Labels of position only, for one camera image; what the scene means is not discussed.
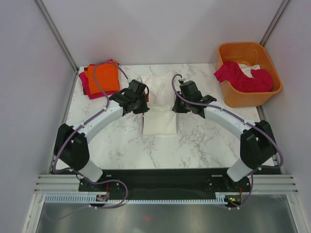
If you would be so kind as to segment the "right aluminium corner post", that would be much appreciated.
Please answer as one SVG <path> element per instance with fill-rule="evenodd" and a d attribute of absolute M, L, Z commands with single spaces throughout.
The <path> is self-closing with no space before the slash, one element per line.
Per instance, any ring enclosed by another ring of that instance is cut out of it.
<path fill-rule="evenodd" d="M 289 5 L 291 4 L 292 0 L 282 0 L 281 4 L 279 5 L 276 13 L 274 14 L 268 28 L 266 29 L 263 37 L 260 40 L 260 45 L 265 47 L 269 38 L 271 37 L 272 33 L 274 32 L 274 30 L 276 29 L 278 23 L 280 22 L 281 18 L 283 17 L 283 15 L 285 14 L 287 8 L 289 7 Z"/>

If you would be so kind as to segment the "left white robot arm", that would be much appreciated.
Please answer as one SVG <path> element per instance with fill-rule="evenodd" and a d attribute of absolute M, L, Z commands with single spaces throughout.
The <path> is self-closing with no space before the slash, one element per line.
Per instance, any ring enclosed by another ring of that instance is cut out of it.
<path fill-rule="evenodd" d="M 78 174 L 90 180 L 89 184 L 96 191 L 105 189 L 107 180 L 100 169 L 90 159 L 88 144 L 106 126 L 128 113 L 143 114 L 149 111 L 149 88 L 146 84 L 132 80 L 127 88 L 111 95 L 108 105 L 100 108 L 90 117 L 80 123 L 69 126 L 64 123 L 58 128 L 54 145 L 53 172 L 63 172 L 66 169 L 57 170 L 58 160 L 68 165 Z"/>

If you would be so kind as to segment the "aluminium corner post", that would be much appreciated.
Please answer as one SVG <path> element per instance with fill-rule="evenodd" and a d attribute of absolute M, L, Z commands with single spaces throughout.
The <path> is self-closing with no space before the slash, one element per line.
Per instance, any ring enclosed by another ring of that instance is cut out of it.
<path fill-rule="evenodd" d="M 59 32 L 54 20 L 52 19 L 47 7 L 45 6 L 44 2 L 42 0 L 34 0 L 34 3 L 36 4 L 37 8 L 39 9 L 41 15 L 43 16 L 45 22 L 47 23 L 52 35 L 54 36 L 57 44 L 60 46 L 63 54 L 65 55 L 67 61 L 69 62 L 72 69 L 77 72 L 78 66 L 76 62 L 74 61 L 68 47 L 66 46 L 61 33 Z"/>
<path fill-rule="evenodd" d="M 289 7 L 289 5 L 291 4 L 292 0 L 282 0 L 281 4 L 279 5 L 276 13 L 274 14 L 268 28 L 266 29 L 263 37 L 260 40 L 260 45 L 265 47 L 269 38 L 271 37 L 272 33 L 274 32 L 274 30 L 276 29 L 278 23 L 280 22 L 281 18 L 283 17 L 283 15 L 285 14 L 287 8 Z"/>

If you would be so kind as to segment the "pink folded t shirt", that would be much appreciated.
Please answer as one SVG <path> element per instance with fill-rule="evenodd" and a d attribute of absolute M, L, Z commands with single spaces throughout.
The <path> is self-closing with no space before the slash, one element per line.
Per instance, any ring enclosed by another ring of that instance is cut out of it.
<path fill-rule="evenodd" d="M 89 86 L 88 86 L 88 78 L 86 77 L 84 71 L 87 69 L 87 67 L 85 67 L 83 69 L 83 71 L 79 74 L 79 78 L 82 82 L 82 87 L 83 87 L 83 93 L 84 95 L 87 95 L 88 98 L 90 100 L 93 100 L 93 99 L 97 99 L 97 98 L 100 98 L 100 97 L 103 97 L 104 94 L 101 92 L 101 93 L 98 93 L 98 94 L 91 94 L 90 93 L 90 89 L 89 89 Z M 107 95 L 112 95 L 112 94 L 115 94 L 117 93 L 118 91 L 109 91 L 108 93 L 106 93 Z"/>

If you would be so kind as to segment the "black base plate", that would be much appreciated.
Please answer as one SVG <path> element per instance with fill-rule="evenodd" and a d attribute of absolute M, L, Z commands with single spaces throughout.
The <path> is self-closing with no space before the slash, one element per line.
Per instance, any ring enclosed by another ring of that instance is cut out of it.
<path fill-rule="evenodd" d="M 247 177 L 232 181 L 226 168 L 111 169 L 104 170 L 94 185 L 81 180 L 79 191 L 109 192 L 111 200 L 207 200 L 217 192 L 239 194 L 250 191 Z"/>

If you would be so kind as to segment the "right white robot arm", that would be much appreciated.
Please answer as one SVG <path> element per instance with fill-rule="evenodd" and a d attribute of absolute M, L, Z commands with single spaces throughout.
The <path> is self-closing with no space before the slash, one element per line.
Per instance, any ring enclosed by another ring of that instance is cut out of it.
<path fill-rule="evenodd" d="M 195 82 L 179 81 L 180 90 L 175 92 L 173 111 L 191 112 L 222 126 L 240 140 L 240 157 L 227 170 L 223 187 L 234 191 L 240 180 L 253 173 L 277 153 L 276 142 L 270 124 L 254 122 L 225 109 L 211 95 L 202 96 Z"/>

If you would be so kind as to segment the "crimson t shirt in basket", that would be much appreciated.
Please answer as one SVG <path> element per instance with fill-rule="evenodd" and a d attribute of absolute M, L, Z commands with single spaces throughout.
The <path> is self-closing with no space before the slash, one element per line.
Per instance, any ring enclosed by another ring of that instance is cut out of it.
<path fill-rule="evenodd" d="M 269 92 L 273 88 L 272 75 L 265 69 L 252 70 L 254 78 L 248 78 L 239 68 L 238 63 L 224 62 L 214 73 L 217 81 L 228 81 L 232 87 L 244 93 Z"/>

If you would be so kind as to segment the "orange plastic basket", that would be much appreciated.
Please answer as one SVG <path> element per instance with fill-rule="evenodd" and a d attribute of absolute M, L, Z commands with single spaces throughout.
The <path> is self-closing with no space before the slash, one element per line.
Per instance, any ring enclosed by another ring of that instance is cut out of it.
<path fill-rule="evenodd" d="M 214 76 L 232 108 L 260 106 L 282 89 L 266 50 L 255 42 L 220 45 Z"/>

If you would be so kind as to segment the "white t shirt in basket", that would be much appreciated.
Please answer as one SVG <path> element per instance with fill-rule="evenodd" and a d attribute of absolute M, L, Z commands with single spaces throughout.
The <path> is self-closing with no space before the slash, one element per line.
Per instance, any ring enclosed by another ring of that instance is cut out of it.
<path fill-rule="evenodd" d="M 254 66 L 247 66 L 245 64 L 238 64 L 239 68 L 243 72 L 244 75 L 246 75 L 248 78 L 254 78 L 252 75 L 252 70 L 258 70 L 260 69 L 260 65 L 254 65 Z"/>

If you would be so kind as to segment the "orange folded t shirt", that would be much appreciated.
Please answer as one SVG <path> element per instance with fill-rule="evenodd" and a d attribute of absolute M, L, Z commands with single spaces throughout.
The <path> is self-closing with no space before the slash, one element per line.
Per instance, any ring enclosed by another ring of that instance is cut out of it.
<path fill-rule="evenodd" d="M 89 65 L 84 71 L 86 77 L 88 78 L 88 86 L 92 95 L 101 93 L 101 90 L 97 86 L 93 76 L 94 68 L 95 65 Z M 119 71 L 116 66 L 111 64 L 101 64 L 97 66 L 95 76 L 97 83 L 106 93 L 109 91 L 120 90 Z"/>

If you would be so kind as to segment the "left aluminium corner post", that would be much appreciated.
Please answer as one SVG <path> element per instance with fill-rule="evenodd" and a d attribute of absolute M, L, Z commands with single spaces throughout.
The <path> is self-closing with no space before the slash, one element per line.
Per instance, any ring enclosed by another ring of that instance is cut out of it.
<path fill-rule="evenodd" d="M 72 69 L 77 72 L 78 66 L 76 62 L 74 61 L 68 47 L 66 46 L 61 33 L 59 32 L 54 20 L 52 19 L 47 7 L 45 6 L 44 2 L 42 0 L 34 0 L 34 3 L 36 4 L 37 8 L 39 9 L 41 15 L 43 16 L 45 22 L 47 23 L 52 35 L 54 36 L 57 44 L 60 46 L 63 54 L 65 55 L 67 61 L 69 62 Z"/>

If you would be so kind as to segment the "white t shirt red print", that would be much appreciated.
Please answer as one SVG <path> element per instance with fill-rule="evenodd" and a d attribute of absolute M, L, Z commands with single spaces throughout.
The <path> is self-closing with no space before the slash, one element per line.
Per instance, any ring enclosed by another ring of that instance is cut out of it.
<path fill-rule="evenodd" d="M 149 88 L 148 108 L 143 114 L 143 135 L 176 135 L 176 113 L 172 111 L 175 96 L 172 88 L 173 72 L 157 76 L 141 75 Z"/>

